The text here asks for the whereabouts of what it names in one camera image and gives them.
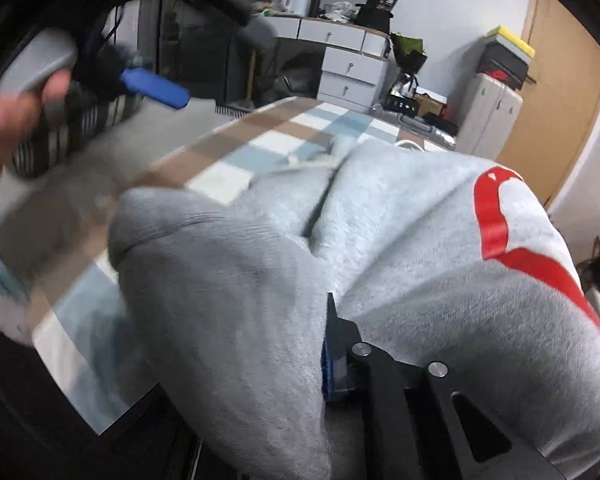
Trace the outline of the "person's hand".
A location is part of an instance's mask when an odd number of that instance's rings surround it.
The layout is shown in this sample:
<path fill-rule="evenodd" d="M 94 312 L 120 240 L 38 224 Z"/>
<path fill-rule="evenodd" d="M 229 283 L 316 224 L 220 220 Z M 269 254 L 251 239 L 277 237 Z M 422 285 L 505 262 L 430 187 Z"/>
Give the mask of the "person's hand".
<path fill-rule="evenodd" d="M 43 106 L 62 101 L 70 82 L 70 70 L 58 70 L 38 93 L 0 95 L 0 174 L 12 151 L 35 129 Z"/>

